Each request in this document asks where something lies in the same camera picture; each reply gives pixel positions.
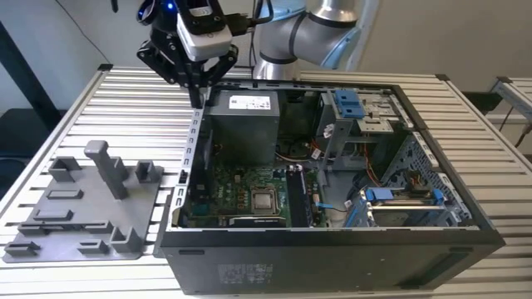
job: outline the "motherboard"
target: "motherboard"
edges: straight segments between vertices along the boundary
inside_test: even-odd
[[[324,214],[314,204],[321,197],[316,170],[304,171],[304,179],[297,180],[297,183],[301,182],[298,186],[286,184],[285,168],[228,167],[217,164],[212,174],[209,196],[190,202],[189,227],[249,227],[252,223],[253,227],[292,227],[294,214],[297,217],[301,214],[302,218],[308,216],[309,226],[325,225]],[[289,188],[298,192],[302,186],[305,192],[297,198],[290,198]]]

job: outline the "open computer tower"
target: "open computer tower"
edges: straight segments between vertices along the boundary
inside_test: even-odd
[[[397,85],[225,80],[157,238],[185,294],[434,289],[504,245]]]

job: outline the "blue plastic clip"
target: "blue plastic clip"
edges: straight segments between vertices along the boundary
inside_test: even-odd
[[[393,199],[392,190],[388,188],[372,188],[376,201],[386,201]]]
[[[365,190],[365,199],[368,201],[373,201],[374,200],[373,190],[370,190],[370,189]]]
[[[432,190],[432,194],[433,194],[433,204],[436,206],[441,205],[442,201],[445,200],[445,197],[444,197],[444,195],[441,193],[441,190],[440,189],[433,189]]]
[[[333,208],[332,204],[324,204],[321,202],[316,202],[316,206],[317,207],[322,207],[324,209],[332,209]]]
[[[364,118],[358,95],[352,90],[334,90],[336,103],[344,118]]]
[[[356,208],[353,208],[353,210],[350,211],[349,219],[345,223],[345,227],[350,227],[352,221],[354,220],[356,212],[357,212],[357,210],[356,210]]]

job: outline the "blue drive latch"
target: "blue drive latch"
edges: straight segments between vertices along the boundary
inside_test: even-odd
[[[365,112],[360,104],[360,98],[352,90],[334,90],[336,104],[341,117],[364,118]]]

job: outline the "white wall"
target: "white wall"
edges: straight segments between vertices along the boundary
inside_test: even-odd
[[[530,0],[381,0],[358,70],[448,74],[462,90],[532,77]]]
[[[56,106],[68,108],[102,58],[53,0],[2,0],[0,20]],[[4,69],[0,76],[6,76]],[[28,107],[12,81],[1,80],[0,86],[10,94],[0,110]]]
[[[149,27],[134,19],[141,0],[120,0],[118,13],[109,0],[60,0],[86,36],[110,63],[144,67],[136,58]],[[224,12],[249,12],[253,2],[224,0]],[[1,0],[0,20],[18,46],[32,70],[56,106],[66,109],[76,100],[104,58],[82,37],[54,0]],[[236,37],[238,65],[248,64],[249,35]],[[28,108],[29,104],[0,68],[0,111]]]

